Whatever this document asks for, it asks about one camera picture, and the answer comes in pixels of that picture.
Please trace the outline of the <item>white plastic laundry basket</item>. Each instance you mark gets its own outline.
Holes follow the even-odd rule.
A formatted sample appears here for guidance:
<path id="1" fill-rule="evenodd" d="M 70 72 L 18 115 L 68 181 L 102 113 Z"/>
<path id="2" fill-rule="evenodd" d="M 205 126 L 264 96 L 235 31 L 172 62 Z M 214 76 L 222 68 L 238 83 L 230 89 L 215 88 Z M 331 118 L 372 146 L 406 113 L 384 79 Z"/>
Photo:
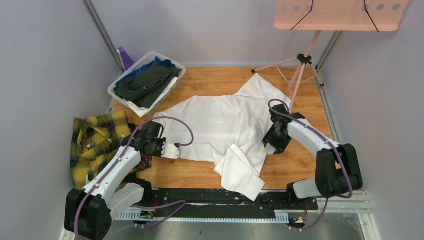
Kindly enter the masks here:
<path id="1" fill-rule="evenodd" d="M 153 113 L 180 85 L 186 68 L 157 52 L 149 52 L 108 87 L 108 93 L 140 118 Z"/>

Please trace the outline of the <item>white long sleeve shirt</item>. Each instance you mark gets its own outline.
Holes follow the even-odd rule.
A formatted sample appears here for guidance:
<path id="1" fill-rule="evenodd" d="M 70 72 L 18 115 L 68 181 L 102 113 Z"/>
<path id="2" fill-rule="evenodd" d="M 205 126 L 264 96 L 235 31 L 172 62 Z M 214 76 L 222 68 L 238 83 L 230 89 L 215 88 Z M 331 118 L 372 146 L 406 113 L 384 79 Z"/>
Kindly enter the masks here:
<path id="1" fill-rule="evenodd" d="M 214 163 L 224 189 L 255 201 L 265 185 L 260 177 L 265 160 L 275 152 L 263 144 L 273 125 L 270 100 L 291 103 L 256 74 L 233 95 L 193 96 L 155 118 L 169 142 L 184 144 L 182 159 Z"/>

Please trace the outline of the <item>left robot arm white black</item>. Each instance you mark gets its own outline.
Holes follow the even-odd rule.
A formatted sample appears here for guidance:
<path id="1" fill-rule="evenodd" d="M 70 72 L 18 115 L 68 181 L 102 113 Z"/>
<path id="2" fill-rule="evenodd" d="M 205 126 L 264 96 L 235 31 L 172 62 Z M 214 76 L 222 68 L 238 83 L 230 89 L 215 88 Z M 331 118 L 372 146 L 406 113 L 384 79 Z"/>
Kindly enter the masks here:
<path id="1" fill-rule="evenodd" d="M 180 150 L 161 134 L 164 126 L 146 121 L 124 138 L 106 167 L 82 189 L 66 196 L 64 229 L 90 240 L 104 239 L 113 221 L 135 204 L 149 206 L 152 184 L 131 173 L 135 167 L 149 168 L 152 157 L 175 159 Z"/>

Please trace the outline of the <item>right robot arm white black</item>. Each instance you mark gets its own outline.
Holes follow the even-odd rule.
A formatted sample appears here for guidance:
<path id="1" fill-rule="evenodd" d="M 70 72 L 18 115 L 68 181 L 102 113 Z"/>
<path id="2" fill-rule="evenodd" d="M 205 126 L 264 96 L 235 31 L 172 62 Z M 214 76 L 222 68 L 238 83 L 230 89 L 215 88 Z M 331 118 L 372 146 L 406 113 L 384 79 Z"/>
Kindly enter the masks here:
<path id="1" fill-rule="evenodd" d="M 262 142 L 282 154 L 291 140 L 296 140 L 315 157 L 314 177 L 289 183 L 286 204 L 298 209 L 308 198 L 351 198 L 363 187 L 355 147 L 330 139 L 314 128 L 300 113 L 289 113 L 287 105 L 269 108 L 272 126 Z"/>

